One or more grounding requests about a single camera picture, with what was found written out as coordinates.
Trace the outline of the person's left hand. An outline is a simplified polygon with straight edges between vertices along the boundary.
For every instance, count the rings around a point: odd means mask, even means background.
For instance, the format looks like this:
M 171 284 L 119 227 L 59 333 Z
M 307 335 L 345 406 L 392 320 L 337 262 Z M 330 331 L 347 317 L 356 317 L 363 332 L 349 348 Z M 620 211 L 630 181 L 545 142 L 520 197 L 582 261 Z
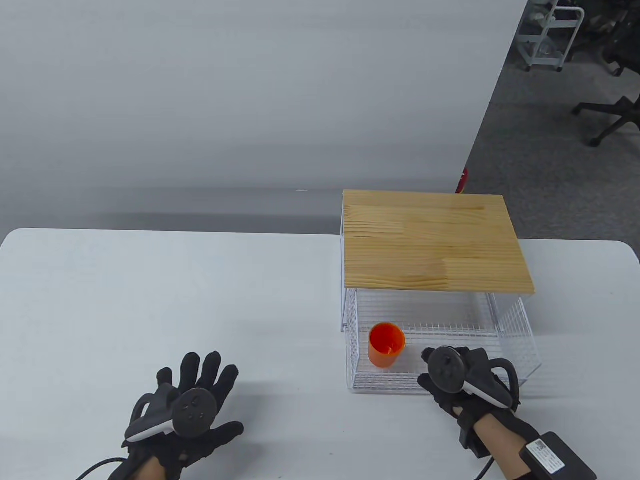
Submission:
M 135 403 L 122 443 L 128 456 L 110 479 L 178 480 L 185 469 L 243 434 L 240 421 L 213 426 L 239 375 L 236 365 L 221 365 L 216 350 L 205 359 L 189 352 L 180 364 L 178 386 L 169 366 L 157 372 L 156 391 Z

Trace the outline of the person's right hand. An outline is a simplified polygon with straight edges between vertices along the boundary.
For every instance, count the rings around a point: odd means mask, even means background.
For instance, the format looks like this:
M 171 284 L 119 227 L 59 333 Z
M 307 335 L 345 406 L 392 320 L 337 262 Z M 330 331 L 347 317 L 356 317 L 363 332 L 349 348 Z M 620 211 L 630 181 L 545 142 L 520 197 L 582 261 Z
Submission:
M 501 425 L 526 441 L 540 434 L 516 411 L 521 404 L 520 384 L 514 364 L 504 358 L 490 359 L 483 348 L 441 346 L 422 352 L 427 373 L 418 385 L 430 393 L 441 409 L 457 420 L 459 442 L 477 458 L 490 457 L 490 451 L 474 430 L 487 415 L 496 414 Z

